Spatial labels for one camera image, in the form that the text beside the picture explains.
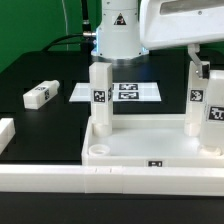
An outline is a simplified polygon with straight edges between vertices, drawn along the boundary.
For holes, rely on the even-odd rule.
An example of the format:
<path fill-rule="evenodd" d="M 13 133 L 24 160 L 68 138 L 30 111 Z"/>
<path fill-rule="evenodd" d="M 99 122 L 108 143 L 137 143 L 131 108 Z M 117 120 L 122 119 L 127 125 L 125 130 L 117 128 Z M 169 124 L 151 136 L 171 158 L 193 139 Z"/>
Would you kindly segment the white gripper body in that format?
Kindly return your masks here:
<path fill-rule="evenodd" d="M 140 40 L 149 49 L 224 40 L 224 0 L 142 0 Z"/>

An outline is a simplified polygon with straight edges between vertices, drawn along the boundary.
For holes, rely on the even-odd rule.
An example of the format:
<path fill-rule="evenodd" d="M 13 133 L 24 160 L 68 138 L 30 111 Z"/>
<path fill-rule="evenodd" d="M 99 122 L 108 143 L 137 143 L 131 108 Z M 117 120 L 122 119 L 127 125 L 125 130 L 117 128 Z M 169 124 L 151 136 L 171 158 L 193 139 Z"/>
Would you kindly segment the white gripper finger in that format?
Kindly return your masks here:
<path fill-rule="evenodd" d="M 210 63 L 203 63 L 198 56 L 200 52 L 200 45 L 197 43 L 188 45 L 188 55 L 192 59 L 193 64 L 196 66 L 196 70 L 189 69 L 189 76 L 193 77 L 197 75 L 199 79 L 208 79 L 210 77 Z"/>

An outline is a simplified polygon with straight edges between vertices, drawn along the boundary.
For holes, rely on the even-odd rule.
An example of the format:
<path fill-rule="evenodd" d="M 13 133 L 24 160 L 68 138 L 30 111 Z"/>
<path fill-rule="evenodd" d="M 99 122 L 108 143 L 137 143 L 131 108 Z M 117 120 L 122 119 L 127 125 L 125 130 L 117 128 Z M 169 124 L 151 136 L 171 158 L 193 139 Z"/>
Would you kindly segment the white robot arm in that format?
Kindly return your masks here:
<path fill-rule="evenodd" d="M 224 0 L 101 0 L 92 57 L 132 60 L 151 50 L 186 46 L 199 77 L 209 67 L 197 53 L 204 43 L 224 41 Z"/>

